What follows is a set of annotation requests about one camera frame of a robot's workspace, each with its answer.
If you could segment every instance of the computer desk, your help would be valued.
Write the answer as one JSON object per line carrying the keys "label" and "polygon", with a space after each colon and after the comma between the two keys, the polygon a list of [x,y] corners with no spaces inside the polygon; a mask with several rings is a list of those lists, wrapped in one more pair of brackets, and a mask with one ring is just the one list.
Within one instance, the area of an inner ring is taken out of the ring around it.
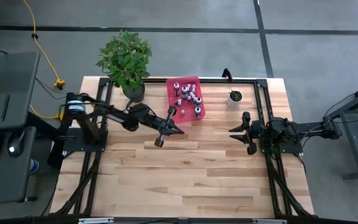
{"label": "computer desk", "polygon": [[[100,78],[84,77],[80,92],[96,97]],[[283,79],[268,78],[267,83],[274,115],[291,119]],[[145,81],[145,85],[143,103],[166,117],[165,82]],[[226,105],[231,88],[244,95],[239,109]],[[166,138],[163,148],[154,146],[158,134],[153,129],[140,126],[128,132],[108,121],[108,145],[101,154],[92,217],[274,217],[265,157],[260,149],[247,155],[246,146],[227,132],[241,124],[243,111],[250,112],[251,120],[258,118],[254,88],[250,84],[201,83],[201,91],[205,117],[177,124],[185,134]],[[111,104],[124,109],[127,102],[120,88],[112,89]],[[267,118],[264,103],[262,108]],[[51,212],[61,208],[77,188],[83,158],[84,152],[74,152],[63,161]],[[291,154],[282,154],[282,161],[289,189],[313,213],[301,162]],[[277,193],[283,210],[281,190]]]}
{"label": "computer desk", "polygon": [[[64,132],[54,128],[29,112],[29,105],[39,64],[39,53],[0,54],[0,203],[24,199],[30,155],[38,131],[56,141],[48,159],[59,169],[63,156],[62,142],[56,137]],[[5,120],[1,120],[6,96],[10,95]],[[17,158],[7,154],[7,139],[13,130],[24,128],[24,152]]]}

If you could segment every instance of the white pot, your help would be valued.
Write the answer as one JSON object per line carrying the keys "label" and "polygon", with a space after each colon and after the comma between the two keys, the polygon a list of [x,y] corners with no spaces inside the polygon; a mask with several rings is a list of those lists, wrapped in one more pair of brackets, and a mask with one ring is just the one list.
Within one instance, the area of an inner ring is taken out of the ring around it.
{"label": "white pot", "polygon": [[230,108],[238,108],[240,103],[241,103],[241,101],[242,101],[242,94],[241,94],[241,100],[240,101],[233,101],[230,98],[230,94],[229,94],[229,98],[227,99],[226,103]]}

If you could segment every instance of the wooden table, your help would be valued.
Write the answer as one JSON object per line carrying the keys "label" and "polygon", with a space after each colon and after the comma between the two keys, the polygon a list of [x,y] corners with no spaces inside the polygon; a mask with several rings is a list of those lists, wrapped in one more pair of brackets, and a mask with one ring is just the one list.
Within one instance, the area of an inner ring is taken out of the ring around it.
{"label": "wooden table", "polygon": [[[99,78],[84,77],[81,92],[96,97]],[[291,119],[283,79],[267,80],[274,115]],[[232,88],[244,95],[239,109],[226,105]],[[243,111],[250,112],[251,120],[258,119],[252,85],[204,83],[201,91],[205,117],[178,124],[185,134],[166,138],[163,148],[154,146],[158,136],[155,130],[141,126],[130,133],[109,121],[108,145],[101,158],[92,216],[273,217],[264,156],[260,151],[247,155],[246,146],[231,139],[227,132],[241,124]],[[143,103],[164,118],[168,109],[166,95],[164,83],[146,83]],[[263,94],[261,97],[265,108]],[[113,88],[111,103],[124,109],[127,102],[122,90]],[[58,210],[77,187],[83,156],[75,152],[63,161],[51,212]],[[284,154],[283,164],[288,187],[313,213],[301,162],[294,155]],[[284,211],[281,190],[277,192]]]}

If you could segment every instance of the gray desk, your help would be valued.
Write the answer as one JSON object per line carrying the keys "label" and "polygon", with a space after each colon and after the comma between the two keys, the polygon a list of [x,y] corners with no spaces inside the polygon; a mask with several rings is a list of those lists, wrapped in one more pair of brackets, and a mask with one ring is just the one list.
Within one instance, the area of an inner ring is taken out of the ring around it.
{"label": "gray desk", "polygon": [[[34,87],[39,54],[0,54],[0,130],[23,127]],[[6,117],[1,121],[6,96],[10,94]]]}
{"label": "gray desk", "polygon": [[7,153],[7,139],[11,132],[1,133],[0,147],[0,203],[20,202],[24,199],[30,166],[30,156],[37,129],[24,128],[24,150],[19,157]]}

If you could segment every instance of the computer mouse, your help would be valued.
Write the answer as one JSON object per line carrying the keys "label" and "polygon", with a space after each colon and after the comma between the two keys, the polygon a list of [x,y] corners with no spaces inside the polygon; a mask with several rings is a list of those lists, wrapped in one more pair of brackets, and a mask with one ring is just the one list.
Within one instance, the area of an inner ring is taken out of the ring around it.
{"label": "computer mouse", "polygon": [[7,141],[7,153],[11,157],[18,157],[24,150],[24,131],[13,132]]}

